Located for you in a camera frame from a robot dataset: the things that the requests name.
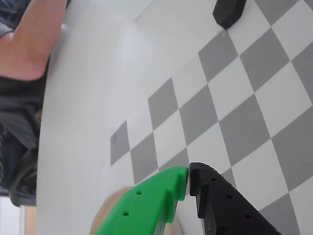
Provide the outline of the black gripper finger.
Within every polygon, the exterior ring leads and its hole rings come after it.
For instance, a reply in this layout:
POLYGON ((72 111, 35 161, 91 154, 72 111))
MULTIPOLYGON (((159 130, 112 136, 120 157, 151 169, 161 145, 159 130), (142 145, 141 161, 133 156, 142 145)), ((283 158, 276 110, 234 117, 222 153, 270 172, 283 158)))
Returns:
POLYGON ((280 233, 209 165, 189 165, 190 195, 206 235, 279 235, 280 233))

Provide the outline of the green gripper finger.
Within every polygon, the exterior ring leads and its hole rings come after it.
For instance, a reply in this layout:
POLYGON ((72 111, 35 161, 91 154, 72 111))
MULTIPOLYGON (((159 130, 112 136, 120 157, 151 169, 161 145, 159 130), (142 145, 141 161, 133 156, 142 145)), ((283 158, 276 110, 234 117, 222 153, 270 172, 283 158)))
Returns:
POLYGON ((161 235, 185 199, 188 168, 174 166, 126 192, 96 231, 97 235, 161 235))

